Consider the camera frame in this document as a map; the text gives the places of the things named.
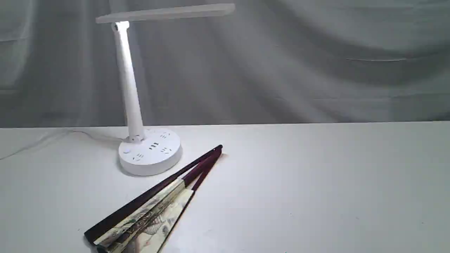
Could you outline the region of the grey backdrop cloth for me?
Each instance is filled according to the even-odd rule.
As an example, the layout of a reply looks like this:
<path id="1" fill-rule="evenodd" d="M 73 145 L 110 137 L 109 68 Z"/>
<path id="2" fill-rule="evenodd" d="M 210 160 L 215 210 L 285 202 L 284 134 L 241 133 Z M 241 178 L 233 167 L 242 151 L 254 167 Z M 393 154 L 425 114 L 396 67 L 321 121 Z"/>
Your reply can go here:
<path id="1" fill-rule="evenodd" d="M 2 0 L 1 127 L 126 124 L 99 16 L 216 0 Z M 128 30 L 144 125 L 449 120 L 448 0 L 233 0 Z"/>

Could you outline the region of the white desk lamp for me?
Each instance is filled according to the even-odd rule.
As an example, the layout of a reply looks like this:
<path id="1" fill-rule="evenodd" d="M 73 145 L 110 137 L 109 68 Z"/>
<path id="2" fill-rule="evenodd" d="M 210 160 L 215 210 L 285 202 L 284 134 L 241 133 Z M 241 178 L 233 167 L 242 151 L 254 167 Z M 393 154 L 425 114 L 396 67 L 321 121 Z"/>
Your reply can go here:
<path id="1" fill-rule="evenodd" d="M 222 3 L 118 12 L 96 18 L 97 24 L 110 24 L 114 32 L 118 72 L 128 127 L 128 138 L 122 141 L 118 148 L 119 162 L 124 171 L 136 176 L 161 174 L 176 165 L 183 152 L 181 139 L 176 133 L 166 128 L 145 129 L 143 125 L 128 38 L 130 23 L 219 17 L 229 15 L 233 11 L 235 11 L 235 4 Z"/>

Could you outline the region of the painted paper folding fan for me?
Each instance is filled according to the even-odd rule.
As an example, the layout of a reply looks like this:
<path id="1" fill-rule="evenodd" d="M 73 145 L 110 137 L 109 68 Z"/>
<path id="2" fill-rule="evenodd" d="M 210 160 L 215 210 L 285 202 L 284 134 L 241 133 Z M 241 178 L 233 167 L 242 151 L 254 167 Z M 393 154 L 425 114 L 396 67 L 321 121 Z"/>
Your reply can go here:
<path id="1" fill-rule="evenodd" d="M 84 232 L 98 253 L 159 253 L 213 166 L 218 145 Z"/>

